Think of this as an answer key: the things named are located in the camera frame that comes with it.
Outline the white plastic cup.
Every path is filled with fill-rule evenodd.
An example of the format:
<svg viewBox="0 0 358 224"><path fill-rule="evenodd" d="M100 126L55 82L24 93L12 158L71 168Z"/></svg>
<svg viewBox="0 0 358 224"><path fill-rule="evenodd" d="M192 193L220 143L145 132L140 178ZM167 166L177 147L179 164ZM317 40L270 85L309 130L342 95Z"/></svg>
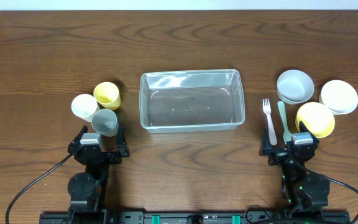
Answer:
<svg viewBox="0 0 358 224"><path fill-rule="evenodd" d="M94 96L81 94L71 102L71 111L75 116L91 122L94 114L99 111L99 105Z"/></svg>

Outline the yellow plastic bowl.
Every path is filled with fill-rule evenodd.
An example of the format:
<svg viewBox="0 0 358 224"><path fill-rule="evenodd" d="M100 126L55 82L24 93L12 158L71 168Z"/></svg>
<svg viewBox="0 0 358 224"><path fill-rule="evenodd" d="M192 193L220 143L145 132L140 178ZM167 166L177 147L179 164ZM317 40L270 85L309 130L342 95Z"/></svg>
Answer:
<svg viewBox="0 0 358 224"><path fill-rule="evenodd" d="M305 103L298 109L295 125L299 132L301 132L300 121L303 122L316 138L329 136L335 127L335 119L331 110L327 106L317 102Z"/></svg>

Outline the grey plastic bowl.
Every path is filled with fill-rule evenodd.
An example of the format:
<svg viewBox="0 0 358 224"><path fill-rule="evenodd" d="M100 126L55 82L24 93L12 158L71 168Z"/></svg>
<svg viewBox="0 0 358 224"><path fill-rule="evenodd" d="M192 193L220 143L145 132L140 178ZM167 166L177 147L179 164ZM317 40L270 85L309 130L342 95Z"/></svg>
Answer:
<svg viewBox="0 0 358 224"><path fill-rule="evenodd" d="M295 105L308 101L314 94L314 82L301 70L287 70L277 80L277 95L287 104Z"/></svg>

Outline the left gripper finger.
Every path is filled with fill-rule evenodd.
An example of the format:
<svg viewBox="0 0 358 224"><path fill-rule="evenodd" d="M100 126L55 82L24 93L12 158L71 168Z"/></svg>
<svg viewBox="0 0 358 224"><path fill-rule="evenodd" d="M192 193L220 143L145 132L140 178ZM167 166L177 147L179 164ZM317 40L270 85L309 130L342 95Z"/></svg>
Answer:
<svg viewBox="0 0 358 224"><path fill-rule="evenodd" d="M126 143L124 132L121 126L118 127L115 145L121 156L129 155L129 147Z"/></svg>
<svg viewBox="0 0 358 224"><path fill-rule="evenodd" d="M68 145L69 149L75 149L76 147L80 146L81 143L81 138L82 136L88 132L88 127L87 125L84 125L82 127L82 129L80 130L80 132L76 135L76 137L74 138L74 140L71 141L71 143Z"/></svg>

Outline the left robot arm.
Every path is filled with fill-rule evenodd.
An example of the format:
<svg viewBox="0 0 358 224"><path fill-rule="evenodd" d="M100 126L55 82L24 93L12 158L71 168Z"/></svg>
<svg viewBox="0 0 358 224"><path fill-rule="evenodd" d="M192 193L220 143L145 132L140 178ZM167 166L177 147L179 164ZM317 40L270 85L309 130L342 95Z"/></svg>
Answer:
<svg viewBox="0 0 358 224"><path fill-rule="evenodd" d="M109 178L109 166L118 165L129 157L129 148L121 127L115 140L117 151L103 152L99 133L89 133L83 126L68 146L68 153L83 164L84 172L75 174L68 183L70 207L68 223L117 223L117 215L110 208L103 208Z"/></svg>

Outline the pink plastic fork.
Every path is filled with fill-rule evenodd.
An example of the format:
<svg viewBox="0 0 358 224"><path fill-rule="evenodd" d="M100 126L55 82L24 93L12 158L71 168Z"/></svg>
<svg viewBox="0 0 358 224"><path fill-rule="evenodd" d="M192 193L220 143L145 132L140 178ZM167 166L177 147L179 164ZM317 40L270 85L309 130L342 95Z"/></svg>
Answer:
<svg viewBox="0 0 358 224"><path fill-rule="evenodd" d="M277 145L278 142L277 142L277 137L275 134L275 129L273 126L273 121L272 121L272 117L271 117L272 110L271 110L270 101L268 98L263 99L262 109L267 117L268 136L269 136L270 144L275 146L275 145Z"/></svg>

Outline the grey plastic cup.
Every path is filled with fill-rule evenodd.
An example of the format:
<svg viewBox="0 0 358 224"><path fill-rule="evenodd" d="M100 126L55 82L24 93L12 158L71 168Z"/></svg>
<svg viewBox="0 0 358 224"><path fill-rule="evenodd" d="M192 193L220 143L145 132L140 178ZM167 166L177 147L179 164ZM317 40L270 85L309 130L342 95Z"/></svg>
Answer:
<svg viewBox="0 0 358 224"><path fill-rule="evenodd" d="M117 115L109 109L102 109L95 112L91 125L93 129L103 136L113 137L117 134L119 123Z"/></svg>

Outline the white plastic bowl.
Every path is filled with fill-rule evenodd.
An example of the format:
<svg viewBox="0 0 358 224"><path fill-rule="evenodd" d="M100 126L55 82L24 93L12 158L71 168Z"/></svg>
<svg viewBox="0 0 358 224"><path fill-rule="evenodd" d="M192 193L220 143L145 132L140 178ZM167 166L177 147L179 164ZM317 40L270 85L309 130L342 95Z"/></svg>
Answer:
<svg viewBox="0 0 358 224"><path fill-rule="evenodd" d="M319 102L327 106L333 115L349 114L357 108L358 94L348 82L331 80L323 85Z"/></svg>

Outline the yellow plastic cup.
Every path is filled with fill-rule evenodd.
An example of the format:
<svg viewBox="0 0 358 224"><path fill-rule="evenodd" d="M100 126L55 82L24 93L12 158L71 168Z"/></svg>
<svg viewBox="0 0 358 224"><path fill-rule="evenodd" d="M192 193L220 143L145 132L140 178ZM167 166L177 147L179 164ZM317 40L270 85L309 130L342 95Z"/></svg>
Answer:
<svg viewBox="0 0 358 224"><path fill-rule="evenodd" d="M98 84L93 91L96 101L104 108L116 110L121 105L121 97L118 87L111 82Z"/></svg>

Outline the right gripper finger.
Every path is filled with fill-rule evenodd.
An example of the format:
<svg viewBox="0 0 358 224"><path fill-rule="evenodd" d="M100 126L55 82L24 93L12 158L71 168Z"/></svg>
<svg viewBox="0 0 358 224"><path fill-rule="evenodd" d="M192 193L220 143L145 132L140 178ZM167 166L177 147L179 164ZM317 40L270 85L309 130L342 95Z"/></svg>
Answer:
<svg viewBox="0 0 358 224"><path fill-rule="evenodd" d="M262 140L260 143L259 155L260 156L267 156L270 154L271 151L271 143L269 139L269 132L266 126L264 126Z"/></svg>
<svg viewBox="0 0 358 224"><path fill-rule="evenodd" d="M304 122L302 122L302 121L299 122L299 128L300 128L300 133L309 132L311 134L312 138L314 139L312 144L315 144L315 145L319 144L319 140L311 133L311 131L304 124Z"/></svg>

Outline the mint green plastic spoon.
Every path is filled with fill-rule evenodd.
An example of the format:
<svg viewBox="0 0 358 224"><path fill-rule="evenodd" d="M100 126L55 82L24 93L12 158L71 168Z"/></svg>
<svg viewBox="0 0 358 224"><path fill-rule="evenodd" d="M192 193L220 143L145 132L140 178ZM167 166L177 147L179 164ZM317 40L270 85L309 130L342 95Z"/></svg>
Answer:
<svg viewBox="0 0 358 224"><path fill-rule="evenodd" d="M279 110L280 117L281 117L282 124L283 124L283 140L284 140L284 143L287 143L287 142L291 141L292 133L290 132L290 130L288 128L285 103L283 101L279 101L277 103L277 106L278 106L278 110Z"/></svg>

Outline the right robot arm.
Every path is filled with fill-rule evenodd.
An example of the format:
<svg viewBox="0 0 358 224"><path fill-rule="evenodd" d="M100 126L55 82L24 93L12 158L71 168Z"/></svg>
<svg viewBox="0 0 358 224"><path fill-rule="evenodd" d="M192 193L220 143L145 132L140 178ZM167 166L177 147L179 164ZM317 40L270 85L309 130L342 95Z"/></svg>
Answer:
<svg viewBox="0 0 358 224"><path fill-rule="evenodd" d="M290 206L282 211L285 218L321 218L328 205L330 182L306 171L305 162L315 156L319 140L301 122L300 132L291 136L283 148L273 147L264 127L259 155L268 157L268 165L279 166L282 194Z"/></svg>

